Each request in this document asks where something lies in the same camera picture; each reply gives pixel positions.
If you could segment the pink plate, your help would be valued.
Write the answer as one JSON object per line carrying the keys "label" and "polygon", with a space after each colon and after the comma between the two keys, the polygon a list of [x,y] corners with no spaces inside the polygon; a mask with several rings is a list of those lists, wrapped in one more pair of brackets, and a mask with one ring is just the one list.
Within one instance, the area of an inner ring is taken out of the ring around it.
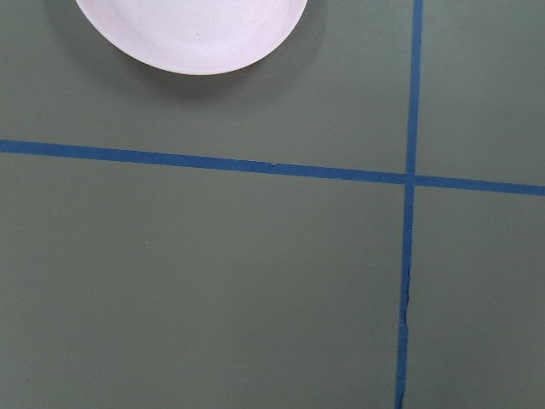
{"label": "pink plate", "polygon": [[167,72],[234,72],[293,32],[304,1],[80,1],[93,27],[126,55]]}

